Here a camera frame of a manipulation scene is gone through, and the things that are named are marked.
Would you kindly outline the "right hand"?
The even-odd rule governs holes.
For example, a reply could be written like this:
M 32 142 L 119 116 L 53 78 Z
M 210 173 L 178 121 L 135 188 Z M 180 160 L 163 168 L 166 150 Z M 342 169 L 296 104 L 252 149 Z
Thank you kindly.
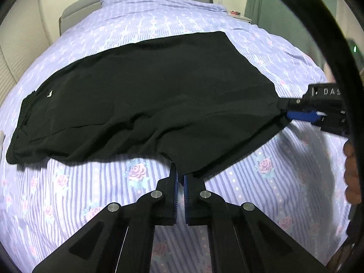
M 344 181 L 347 185 L 346 199 L 350 204 L 358 205 L 361 203 L 361 190 L 355 149 L 351 141 L 344 144 L 343 151 L 346 156 L 344 171 Z

